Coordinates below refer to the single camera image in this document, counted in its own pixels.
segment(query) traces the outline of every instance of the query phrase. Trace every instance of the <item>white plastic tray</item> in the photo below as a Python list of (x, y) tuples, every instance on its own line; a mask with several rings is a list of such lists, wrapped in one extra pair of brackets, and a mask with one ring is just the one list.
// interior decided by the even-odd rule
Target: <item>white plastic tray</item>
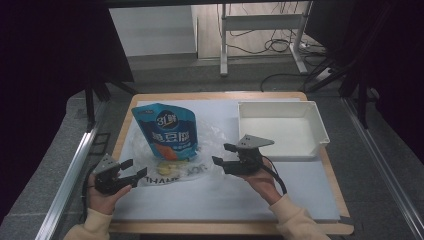
[(239, 136), (245, 134), (274, 140), (260, 148), (274, 161), (315, 157), (330, 142), (313, 101), (239, 102)]

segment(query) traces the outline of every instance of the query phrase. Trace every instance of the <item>black curtain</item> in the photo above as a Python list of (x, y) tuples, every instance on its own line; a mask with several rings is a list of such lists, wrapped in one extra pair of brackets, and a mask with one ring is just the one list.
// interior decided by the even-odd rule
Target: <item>black curtain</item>
[(133, 78), (106, 7), (3, 1), (0, 8), (3, 218), (49, 148), (68, 99), (87, 81), (104, 83), (101, 76)]

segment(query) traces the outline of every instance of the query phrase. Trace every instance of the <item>white surface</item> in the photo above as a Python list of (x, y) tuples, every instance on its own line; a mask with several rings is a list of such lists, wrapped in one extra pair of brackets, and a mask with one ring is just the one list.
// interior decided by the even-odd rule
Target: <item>white surface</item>
[(191, 6), (109, 11), (126, 56), (196, 52)]
[[(188, 108), (196, 114), (197, 119), (209, 121), (219, 127), (226, 134), (229, 143), (237, 143), (239, 140), (238, 100), (158, 102)], [(151, 103), (156, 102), (139, 102), (138, 106)], [(132, 158), (129, 141), (135, 131), (140, 129), (133, 120), (124, 142), (120, 161)], [(237, 160), (236, 154), (232, 156), (233, 159), (225, 160)], [(275, 164), (290, 197), (296, 204), (308, 208), (315, 220), (339, 219), (339, 212), (319, 157), (308, 161)], [(133, 172), (127, 170), (122, 176), (127, 174), (133, 174)], [(271, 220), (275, 217), (268, 210), (267, 203), (247, 183), (237, 177), (215, 171), (193, 181), (134, 188), (118, 201), (114, 219), (237, 221)]]
[(329, 142), (315, 102), (241, 102), (240, 136), (274, 140), (260, 149), (273, 161), (314, 157)]

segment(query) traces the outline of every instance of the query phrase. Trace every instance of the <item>human hand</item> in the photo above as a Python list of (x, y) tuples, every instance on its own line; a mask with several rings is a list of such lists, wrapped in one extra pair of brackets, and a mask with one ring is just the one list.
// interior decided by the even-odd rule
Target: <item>human hand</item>
[(128, 185), (121, 188), (114, 195), (105, 195), (96, 190), (94, 187), (95, 175), (91, 174), (88, 178), (88, 186), (92, 186), (88, 189), (89, 207), (97, 212), (112, 215), (116, 202), (123, 197), (125, 194), (131, 191), (132, 186)]
[[(265, 166), (272, 169), (271, 162), (268, 159), (262, 158), (262, 161)], [(260, 169), (258, 172), (252, 175), (238, 177), (248, 182), (250, 186), (268, 202), (269, 205), (273, 205), (282, 197), (275, 188), (274, 178), (271, 176), (271, 174), (267, 173), (263, 169)]]

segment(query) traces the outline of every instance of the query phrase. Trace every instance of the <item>blue snack bag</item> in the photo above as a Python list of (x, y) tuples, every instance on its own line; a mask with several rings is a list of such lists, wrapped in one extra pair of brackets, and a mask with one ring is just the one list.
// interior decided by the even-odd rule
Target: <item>blue snack bag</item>
[(196, 155), (196, 117), (192, 111), (155, 103), (131, 112), (156, 157), (176, 161)]

